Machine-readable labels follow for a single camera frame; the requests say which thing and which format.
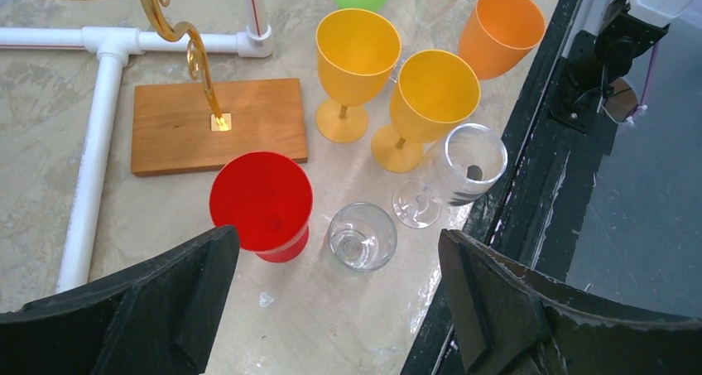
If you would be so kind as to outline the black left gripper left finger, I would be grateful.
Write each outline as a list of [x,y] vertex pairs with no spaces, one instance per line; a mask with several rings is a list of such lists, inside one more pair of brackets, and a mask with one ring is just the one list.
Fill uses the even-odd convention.
[[204,373],[239,252],[235,228],[213,228],[156,257],[2,313],[2,373]]

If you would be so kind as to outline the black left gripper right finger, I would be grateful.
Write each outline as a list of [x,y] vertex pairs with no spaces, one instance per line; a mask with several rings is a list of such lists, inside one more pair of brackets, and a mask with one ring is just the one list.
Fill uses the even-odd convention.
[[468,374],[698,374],[701,322],[568,286],[459,230],[438,242]]

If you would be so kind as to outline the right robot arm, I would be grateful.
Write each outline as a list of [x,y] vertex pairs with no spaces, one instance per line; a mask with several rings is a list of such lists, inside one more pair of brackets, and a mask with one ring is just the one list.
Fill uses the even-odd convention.
[[613,82],[654,49],[694,0],[581,0],[556,66],[551,116],[588,133],[600,107],[615,95]]

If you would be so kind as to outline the yellow wine glass front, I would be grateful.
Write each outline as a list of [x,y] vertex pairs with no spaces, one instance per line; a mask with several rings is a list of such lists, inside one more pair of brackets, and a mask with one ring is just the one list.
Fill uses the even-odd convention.
[[445,50],[416,52],[397,77],[390,123],[373,135],[373,158],[387,171],[412,171],[424,156],[424,145],[460,125],[480,99],[478,78],[462,58]]

